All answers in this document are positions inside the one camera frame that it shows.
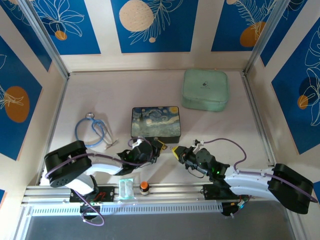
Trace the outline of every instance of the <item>orange circle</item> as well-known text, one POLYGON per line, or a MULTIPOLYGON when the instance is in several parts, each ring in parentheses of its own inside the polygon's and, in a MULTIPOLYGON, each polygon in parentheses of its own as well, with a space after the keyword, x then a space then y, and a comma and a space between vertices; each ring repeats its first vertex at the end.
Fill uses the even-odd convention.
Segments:
POLYGON ((12 86, 5 92, 4 105, 7 116, 16 123, 23 123, 29 114, 30 101, 27 92, 20 86, 12 86))
POLYGON ((61 40, 61 41, 64 41, 64 40, 67 39, 67 34, 66 34, 64 31, 58 30, 58 31, 56 31, 56 32, 54 33, 54 35, 55 35, 55 37, 56 37, 57 39, 59 39, 59 40, 61 40))
POLYGON ((140 187, 145 190, 149 187, 149 184, 146 182, 146 181, 143 181, 141 184, 140 184, 140 187))
POLYGON ((306 109, 308 107, 308 97, 305 95, 301 95, 298 98, 298 107, 302 110, 306 109))
POLYGON ((247 48, 254 47, 265 25, 266 23, 262 21, 247 27, 241 34, 240 44, 247 48))

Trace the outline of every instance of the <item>white table surface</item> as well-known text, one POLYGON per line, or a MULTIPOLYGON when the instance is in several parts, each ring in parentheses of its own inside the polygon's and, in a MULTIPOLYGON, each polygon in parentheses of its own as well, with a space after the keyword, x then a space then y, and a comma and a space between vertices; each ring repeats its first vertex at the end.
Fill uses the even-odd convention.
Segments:
MULTIPOLYGON (((225 72, 230 85, 229 102, 224 111, 209 112, 181 106, 184 72, 184 70, 155 70, 72 74, 68 81, 50 151, 75 141, 75 125, 85 117, 86 113, 93 112, 95 118, 104 120, 111 128, 113 135, 119 139, 118 143, 107 151, 104 151, 104 144, 94 147, 93 150, 115 156, 116 153, 129 149, 127 142, 131 138, 133 107, 178 106, 181 121, 180 146, 189 147, 194 139, 209 141, 228 138, 239 143, 247 153, 247 160, 240 167, 266 168, 268 159, 240 73, 225 72)), ((78 132, 79 137, 85 142, 97 138, 91 131, 89 122, 82 123, 78 132)), ((233 165, 243 159, 241 150, 227 141, 210 143, 205 147, 217 161, 225 164, 233 165)), ((174 158, 170 148, 161 154, 156 164, 138 168, 125 177, 133 177, 135 183, 209 181, 208 177, 199 179, 190 175, 174 158)), ((95 178, 98 184, 116 184, 121 177, 98 173, 95 178)), ((41 185, 49 185, 48 180, 43 177, 41 185)))

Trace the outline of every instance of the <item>storage case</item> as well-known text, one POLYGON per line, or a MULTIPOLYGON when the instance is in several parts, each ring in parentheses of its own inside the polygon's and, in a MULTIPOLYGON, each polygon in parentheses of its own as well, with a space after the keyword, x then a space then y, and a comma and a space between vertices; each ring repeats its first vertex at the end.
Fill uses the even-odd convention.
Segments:
POLYGON ((182 106, 189 109, 221 112, 229 100, 229 82, 222 71, 189 69, 185 71, 182 106))
POLYGON ((158 138, 164 144, 177 144, 181 136, 177 106, 134 107, 131 137, 158 138))

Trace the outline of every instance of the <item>wall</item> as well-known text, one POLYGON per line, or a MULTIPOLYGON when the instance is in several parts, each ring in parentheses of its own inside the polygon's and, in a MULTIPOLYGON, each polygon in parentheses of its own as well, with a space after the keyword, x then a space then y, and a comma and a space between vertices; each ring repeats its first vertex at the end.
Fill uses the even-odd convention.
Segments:
POLYGON ((45 67, 42 61, 44 56, 35 55, 35 48, 32 49, 25 41, 1 7, 0 21, 0 52, 7 52, 5 63, 2 61, 0 65, 0 85, 7 95, 2 93, 0 97, 10 101, 10 105, 7 101, 0 109, 0 189, 5 191, 0 206, 0 239, 8 239, 11 231, 15 230, 26 186, 34 184, 40 170, 65 80, 54 64, 45 67), (16 98, 17 91, 11 93, 15 102, 8 98, 7 87, 12 84, 23 86, 27 94, 23 95, 22 100, 16 98))
POLYGON ((73 72, 243 69, 276 1, 35 0, 32 4, 73 72))
MULTIPOLYGON (((306 93, 303 83, 318 86, 308 91, 319 91, 319 77, 316 76, 320 75, 314 71, 311 76, 310 70, 307 71, 319 68, 317 58, 310 63, 313 55, 308 52, 309 48, 316 49, 310 43, 316 40, 319 18, 319 0, 308 0, 266 66, 259 59, 249 75, 277 162, 287 164, 314 183, 320 181, 319 134, 314 135, 320 131, 320 126, 317 115, 313 118, 311 115, 312 111, 319 110, 317 104, 312 107, 316 101, 311 98, 319 95, 306 93)), ((319 239, 320 205, 311 203, 309 213, 300 217, 308 239, 319 239)))

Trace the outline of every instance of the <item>blue stethoscope tubing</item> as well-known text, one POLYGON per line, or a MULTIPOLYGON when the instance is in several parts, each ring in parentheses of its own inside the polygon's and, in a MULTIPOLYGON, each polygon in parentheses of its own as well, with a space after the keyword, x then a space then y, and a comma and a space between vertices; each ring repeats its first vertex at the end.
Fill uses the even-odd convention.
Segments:
POLYGON ((82 122, 84 122, 84 121, 92 121, 91 128, 92 128, 93 131, 100 137, 100 139, 99 139, 96 143, 94 143, 94 144, 91 144, 91 145, 90 145, 90 144, 84 144, 87 148, 93 148, 93 147, 99 145, 99 144, 104 140, 105 135, 106 135, 106 133, 105 133, 105 131, 104 131, 104 128, 105 128, 105 129, 107 129, 107 128, 106 128, 105 123, 104 123, 102 120, 100 120, 100 119, 95 119, 94 117, 84 117, 84 118, 82 118, 80 121, 78 121, 78 123, 75 125, 75 128, 74 128, 74 135, 75 135, 75 138, 76 138, 77 140, 79 140, 79 137, 78 137, 78 127, 79 127, 79 125, 80 125, 82 122), (98 126, 98 127, 100 128, 102 135, 100 135, 100 134, 97 132, 97 130, 96 130, 96 128, 95 128, 96 126, 98 126))

